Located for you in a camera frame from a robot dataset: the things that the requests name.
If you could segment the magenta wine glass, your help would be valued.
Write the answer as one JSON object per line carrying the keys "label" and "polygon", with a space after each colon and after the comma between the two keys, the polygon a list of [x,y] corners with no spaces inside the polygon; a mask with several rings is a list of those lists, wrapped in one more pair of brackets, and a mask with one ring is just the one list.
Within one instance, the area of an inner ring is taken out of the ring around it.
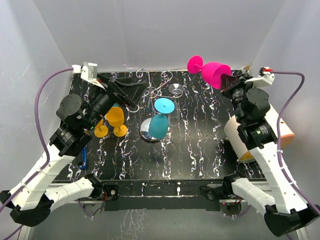
{"label": "magenta wine glass", "polygon": [[230,66],[220,62],[204,64],[203,58],[199,55],[194,55],[189,59],[187,70],[190,74],[201,73],[203,80],[214,89],[221,88],[221,75],[230,76],[232,74]]}

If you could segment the blue wine glass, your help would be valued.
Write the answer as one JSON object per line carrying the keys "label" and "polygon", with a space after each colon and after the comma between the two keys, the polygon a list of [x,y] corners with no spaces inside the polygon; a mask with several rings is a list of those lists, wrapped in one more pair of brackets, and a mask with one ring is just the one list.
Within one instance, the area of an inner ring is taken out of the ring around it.
{"label": "blue wine glass", "polygon": [[148,133],[151,137],[162,139],[167,135],[169,120],[167,115],[175,110],[175,104],[168,98],[158,98],[154,103],[155,110],[158,112],[151,118]]}

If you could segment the clear wine glass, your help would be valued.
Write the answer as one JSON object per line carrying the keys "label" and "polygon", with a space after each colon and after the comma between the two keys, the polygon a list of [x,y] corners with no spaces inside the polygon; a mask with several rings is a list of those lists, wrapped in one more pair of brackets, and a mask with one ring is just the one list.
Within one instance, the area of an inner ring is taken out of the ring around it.
{"label": "clear wine glass", "polygon": [[178,98],[184,93],[184,87],[179,83],[173,83],[169,86],[169,92],[173,94],[172,101],[174,103],[174,111],[168,115],[168,121],[171,126],[177,126],[180,123],[180,106]]}

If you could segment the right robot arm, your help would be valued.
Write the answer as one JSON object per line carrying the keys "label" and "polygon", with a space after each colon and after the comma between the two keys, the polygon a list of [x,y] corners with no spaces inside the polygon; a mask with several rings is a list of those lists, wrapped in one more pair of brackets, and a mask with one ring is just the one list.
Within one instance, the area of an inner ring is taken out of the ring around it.
{"label": "right robot arm", "polygon": [[224,177],[223,194],[246,200],[263,215],[268,229],[277,237],[301,229],[320,216],[320,207],[303,196],[295,184],[281,152],[280,120],[276,129],[267,121],[269,95],[246,73],[221,75],[221,94],[230,99],[239,124],[240,140],[259,164],[268,182],[268,195],[239,173]]}

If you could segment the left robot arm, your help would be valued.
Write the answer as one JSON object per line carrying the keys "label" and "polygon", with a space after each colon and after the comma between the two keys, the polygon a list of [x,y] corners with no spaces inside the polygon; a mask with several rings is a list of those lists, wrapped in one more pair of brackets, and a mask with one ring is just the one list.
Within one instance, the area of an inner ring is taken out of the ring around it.
{"label": "left robot arm", "polygon": [[61,100],[56,111],[61,124],[44,146],[43,155],[16,187],[1,191],[0,201],[11,209],[10,216],[15,223],[34,227],[67,203],[80,198],[97,200],[102,197],[104,185],[92,173],[49,188],[61,170],[91,141],[89,132],[114,104],[135,108],[148,85],[146,82],[132,83],[131,78],[117,80],[102,76],[98,76],[98,83],[88,102],[77,94],[69,94]]}

